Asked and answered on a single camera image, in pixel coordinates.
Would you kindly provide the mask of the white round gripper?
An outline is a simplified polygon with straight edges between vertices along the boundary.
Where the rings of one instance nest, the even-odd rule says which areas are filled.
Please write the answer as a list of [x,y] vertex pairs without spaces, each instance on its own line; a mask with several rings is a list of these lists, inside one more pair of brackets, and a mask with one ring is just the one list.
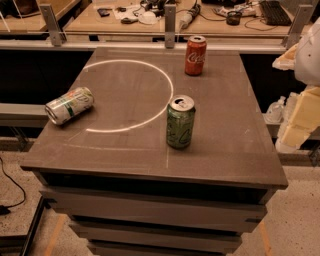
[[300,39],[272,63],[279,70],[293,70],[295,78],[307,86],[301,93],[291,92],[286,101],[276,150],[293,153],[320,126],[320,18]]

